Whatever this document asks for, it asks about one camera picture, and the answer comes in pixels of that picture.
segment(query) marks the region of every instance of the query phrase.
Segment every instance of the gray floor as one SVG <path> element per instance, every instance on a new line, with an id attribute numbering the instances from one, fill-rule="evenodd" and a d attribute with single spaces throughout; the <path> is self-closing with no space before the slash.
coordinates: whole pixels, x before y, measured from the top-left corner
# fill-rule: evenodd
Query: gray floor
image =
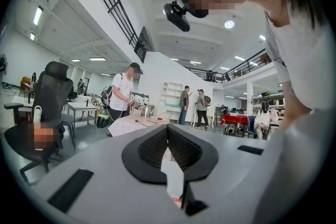
<path id="1" fill-rule="evenodd" d="M 5 157 L 7 159 L 8 165 L 12 168 L 13 171 L 19 171 L 22 167 L 30 163 L 30 161 L 27 159 L 24 159 L 23 157 L 15 153 L 12 150 L 12 148 L 7 144 L 4 138 L 4 135 L 3 135 L 6 129 L 14 125 L 13 111 L 5 110 L 3 105 L 4 103 L 11 103 L 13 96 L 15 95 L 19 95 L 18 88 L 0 89 L 0 137 L 2 140 L 3 150 L 4 150 Z M 67 111 L 68 110 L 66 107 L 62 113 L 67 114 Z M 82 114 L 81 112 L 77 112 L 76 117 L 81 116 L 81 114 Z M 209 128 L 207 131 L 212 132 L 212 133 L 223 134 L 223 127 L 220 126 L 220 122 L 219 122 L 218 127 L 215 126 L 212 129 Z M 76 149 L 73 148 L 71 138 L 68 135 L 68 130 L 66 127 L 64 138 L 62 140 L 63 149 L 59 150 L 59 153 L 62 155 L 63 160 L 66 160 L 72 157 L 77 152 L 84 150 L 86 147 L 95 143 L 96 141 L 99 141 L 102 139 L 109 139 L 106 136 L 106 129 L 98 129 L 94 125 L 87 125 L 86 122 L 76 123 L 75 136 L 76 136 L 75 138 Z M 49 163 L 48 165 L 49 170 L 52 170 L 58 164 L 59 163 L 57 162 Z M 42 166 L 37 166 L 27 171 L 25 174 L 28 178 L 28 181 L 30 183 L 34 183 L 34 182 L 39 181 L 43 176 L 45 176 L 45 170 Z"/>

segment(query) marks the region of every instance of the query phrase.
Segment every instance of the ceiling light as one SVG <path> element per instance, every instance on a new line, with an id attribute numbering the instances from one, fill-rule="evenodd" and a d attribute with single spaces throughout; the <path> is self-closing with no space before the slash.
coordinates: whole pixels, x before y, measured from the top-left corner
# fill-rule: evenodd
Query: ceiling light
<path id="1" fill-rule="evenodd" d="M 37 25 L 38 21 L 40 20 L 40 17 L 42 15 L 43 8 L 41 6 L 38 6 L 35 17 L 34 17 L 34 24 Z"/>
<path id="2" fill-rule="evenodd" d="M 242 58 L 242 57 L 235 56 L 235 58 L 238 59 L 238 60 L 240 60 L 240 61 L 245 61 L 245 59 Z"/>
<path id="3" fill-rule="evenodd" d="M 235 22 L 232 21 L 232 20 L 227 20 L 227 21 L 225 22 L 224 26 L 225 26 L 225 28 L 227 28 L 227 29 L 231 29 L 231 28 L 233 28 L 233 27 L 235 26 Z"/>
<path id="4" fill-rule="evenodd" d="M 105 57 L 93 57 L 90 58 L 91 61 L 106 61 Z"/>

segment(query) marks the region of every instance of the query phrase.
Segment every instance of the black slot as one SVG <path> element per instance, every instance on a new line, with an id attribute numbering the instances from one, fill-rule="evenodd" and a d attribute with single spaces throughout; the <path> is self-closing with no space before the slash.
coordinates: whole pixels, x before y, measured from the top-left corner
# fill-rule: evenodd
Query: black slot
<path id="1" fill-rule="evenodd" d="M 79 194 L 82 192 L 91 176 L 92 171 L 78 169 L 49 199 L 48 203 L 66 213 Z"/>
<path id="2" fill-rule="evenodd" d="M 261 155 L 264 151 L 262 148 L 257 148 L 257 147 L 252 147 L 252 146 L 240 146 L 237 149 L 240 151 L 245 151 L 245 152 L 256 154 L 256 155 Z"/>

